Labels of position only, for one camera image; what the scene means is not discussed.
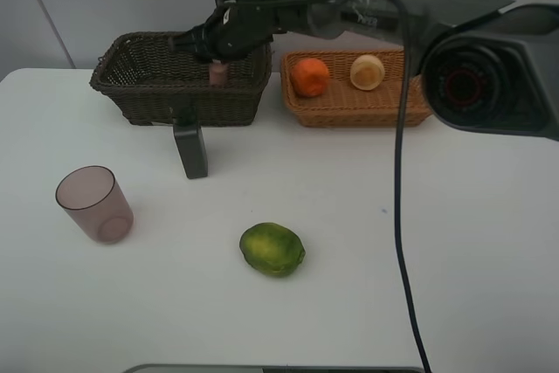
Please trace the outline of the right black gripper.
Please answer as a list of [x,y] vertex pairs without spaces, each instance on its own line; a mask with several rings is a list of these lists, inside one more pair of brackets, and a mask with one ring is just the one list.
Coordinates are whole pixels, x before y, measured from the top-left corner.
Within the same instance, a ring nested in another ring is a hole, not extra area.
[[303,0],[216,0],[204,23],[169,37],[169,49],[193,52],[205,61],[232,61],[271,42],[275,34],[308,30]]

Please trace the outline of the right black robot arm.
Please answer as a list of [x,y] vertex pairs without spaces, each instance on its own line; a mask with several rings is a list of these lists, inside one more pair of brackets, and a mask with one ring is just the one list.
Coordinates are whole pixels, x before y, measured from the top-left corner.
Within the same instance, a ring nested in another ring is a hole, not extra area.
[[558,8],[512,0],[215,0],[171,38],[206,61],[242,59],[280,33],[354,32],[404,48],[404,75],[446,125],[474,133],[558,136]]

